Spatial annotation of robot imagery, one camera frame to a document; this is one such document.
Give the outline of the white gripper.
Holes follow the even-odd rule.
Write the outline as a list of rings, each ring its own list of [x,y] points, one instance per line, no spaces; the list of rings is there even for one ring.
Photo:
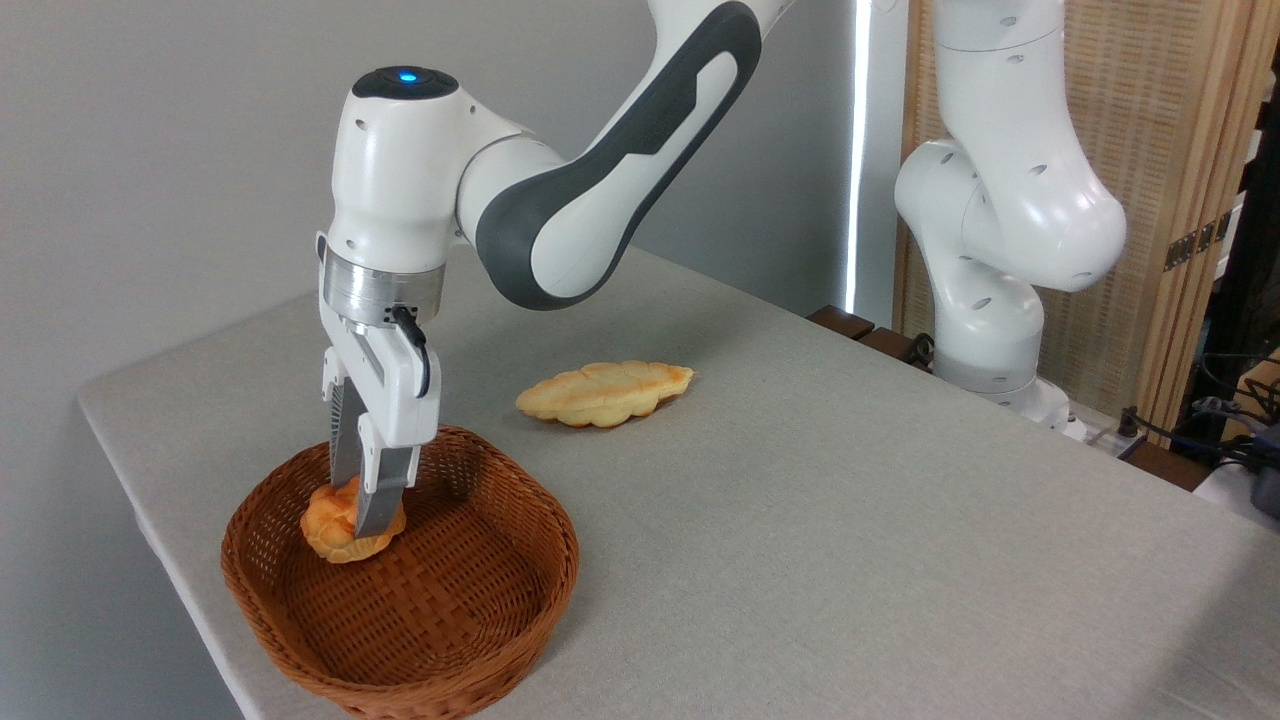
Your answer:
[[[330,484],[360,474],[357,539],[390,527],[416,484],[421,446],[436,433],[440,363],[424,327],[439,311],[442,269],[383,272],[355,264],[317,234],[317,309],[330,343]]]

